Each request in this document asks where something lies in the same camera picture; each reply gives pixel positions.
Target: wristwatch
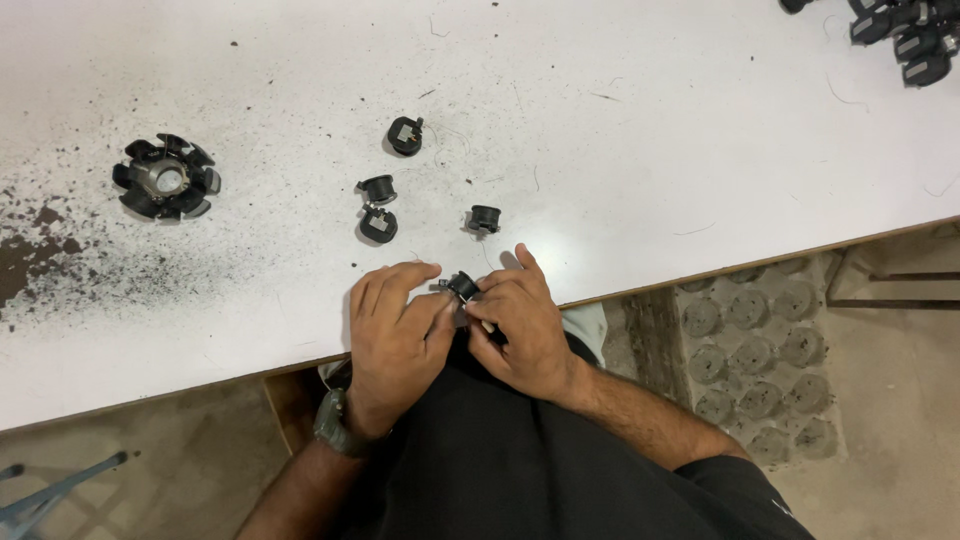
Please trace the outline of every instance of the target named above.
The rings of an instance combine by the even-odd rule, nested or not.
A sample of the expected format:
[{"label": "wristwatch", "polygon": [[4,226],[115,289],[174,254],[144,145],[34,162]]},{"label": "wristwatch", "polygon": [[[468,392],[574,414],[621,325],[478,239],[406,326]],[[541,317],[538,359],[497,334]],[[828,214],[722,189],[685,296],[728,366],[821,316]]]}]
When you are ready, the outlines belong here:
[{"label": "wristwatch", "polygon": [[347,412],[347,391],[343,388],[333,388],[327,392],[320,403],[320,410],[317,411],[317,419],[313,423],[314,438],[325,441],[337,454],[348,457],[370,455],[373,448],[387,437],[370,440],[351,433],[343,423],[345,412]]}]

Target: finger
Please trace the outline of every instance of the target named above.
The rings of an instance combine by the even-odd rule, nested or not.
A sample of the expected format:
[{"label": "finger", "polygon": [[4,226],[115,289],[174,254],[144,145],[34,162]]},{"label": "finger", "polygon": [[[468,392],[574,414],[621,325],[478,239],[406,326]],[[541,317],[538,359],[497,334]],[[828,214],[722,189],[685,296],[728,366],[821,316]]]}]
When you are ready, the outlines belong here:
[{"label": "finger", "polygon": [[367,272],[350,290],[350,320],[355,319],[361,314],[361,308],[363,307],[364,298],[367,296],[367,288],[370,285],[370,281],[373,279],[374,274],[382,271],[384,268],[387,268],[387,266],[382,266],[379,270]]},{"label": "finger", "polygon": [[540,265],[537,264],[537,260],[534,258],[534,255],[530,253],[530,250],[527,249],[527,245],[524,243],[519,243],[514,249],[516,253],[516,260],[520,261],[520,264],[523,265],[524,270],[533,270],[543,282],[546,282],[546,279],[543,276],[543,271],[540,270]]},{"label": "finger", "polygon": [[498,325],[503,322],[504,317],[510,316],[511,306],[516,306],[516,304],[508,299],[485,298],[479,302],[472,300],[467,302],[467,305],[464,306],[464,311],[471,317]]},{"label": "finger", "polygon": [[363,302],[360,304],[360,314],[373,315],[373,309],[376,307],[376,299],[380,297],[380,289],[383,288],[383,282],[393,271],[392,266],[381,266],[379,270],[373,270],[366,277],[367,290],[363,295]]},{"label": "finger", "polygon": [[396,325],[401,331],[423,339],[434,325],[437,315],[450,306],[453,306],[453,296],[449,293],[421,294],[403,310]]},{"label": "finger", "polygon": [[449,304],[434,316],[433,326],[430,327],[430,333],[426,336],[426,358],[428,361],[443,362],[446,360],[446,355],[450,352],[450,345],[453,343],[453,334],[457,331],[453,322],[453,312],[456,310],[457,304],[453,302],[453,297],[450,297]]},{"label": "finger", "polygon": [[425,280],[440,276],[442,268],[437,263],[401,262],[392,270],[394,272],[383,282],[373,313],[377,318],[395,323],[407,307],[410,291]]},{"label": "finger", "polygon": [[527,292],[522,286],[517,282],[503,282],[499,283],[496,287],[488,290],[483,293],[483,297],[478,300],[478,302],[483,302],[484,300],[525,300],[533,298],[533,296]]},{"label": "finger", "polygon": [[470,341],[467,350],[479,361],[494,377],[504,380],[510,374],[510,364],[503,357],[500,346],[490,340],[490,336],[480,321],[473,317],[467,320],[470,327]]},{"label": "finger", "polygon": [[523,270],[516,270],[516,269],[494,270],[493,272],[490,272],[490,274],[487,274],[487,276],[477,280],[477,287],[482,292],[487,292],[501,283],[504,283],[504,282],[521,283],[523,282],[524,279],[525,278],[524,278]]}]

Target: hairy forearm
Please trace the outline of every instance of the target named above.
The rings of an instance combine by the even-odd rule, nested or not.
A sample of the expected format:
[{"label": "hairy forearm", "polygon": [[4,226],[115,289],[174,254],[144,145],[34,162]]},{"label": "hairy forearm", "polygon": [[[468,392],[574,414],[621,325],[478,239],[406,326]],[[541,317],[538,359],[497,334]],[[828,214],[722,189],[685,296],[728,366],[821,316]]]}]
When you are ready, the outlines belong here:
[{"label": "hairy forearm", "polygon": [[237,540],[319,538],[330,528],[365,460],[313,441],[294,456],[240,528]]},{"label": "hairy forearm", "polygon": [[586,416],[673,471],[717,455],[749,459],[723,431],[652,392],[582,360],[571,391],[555,403]]}]

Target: person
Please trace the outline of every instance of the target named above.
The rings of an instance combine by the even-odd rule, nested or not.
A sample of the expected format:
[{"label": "person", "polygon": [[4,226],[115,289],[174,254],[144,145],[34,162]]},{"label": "person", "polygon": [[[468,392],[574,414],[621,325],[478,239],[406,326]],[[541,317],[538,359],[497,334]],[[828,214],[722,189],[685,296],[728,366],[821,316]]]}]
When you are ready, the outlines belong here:
[{"label": "person", "polygon": [[407,305],[438,264],[352,288],[343,427],[376,443],[311,442],[237,538],[812,538],[732,438],[591,366],[533,255],[516,258],[477,281],[468,334],[446,292]]}]

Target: hand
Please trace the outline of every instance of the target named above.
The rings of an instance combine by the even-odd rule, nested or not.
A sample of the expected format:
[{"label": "hand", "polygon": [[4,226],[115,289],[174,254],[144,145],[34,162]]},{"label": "hand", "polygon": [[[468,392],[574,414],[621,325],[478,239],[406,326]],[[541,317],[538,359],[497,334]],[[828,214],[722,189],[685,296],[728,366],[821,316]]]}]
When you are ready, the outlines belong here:
[{"label": "hand", "polygon": [[[570,351],[560,310],[537,260],[516,245],[522,270],[497,270],[477,282],[483,300],[467,303],[469,350],[494,377],[528,396],[558,401],[570,392],[587,363]],[[492,342],[480,324],[499,325],[509,343]]]},{"label": "hand", "polygon": [[384,266],[350,291],[353,382],[347,390],[346,426],[375,439],[386,435],[444,369],[453,341],[451,295],[410,291],[440,275],[422,261]]}]

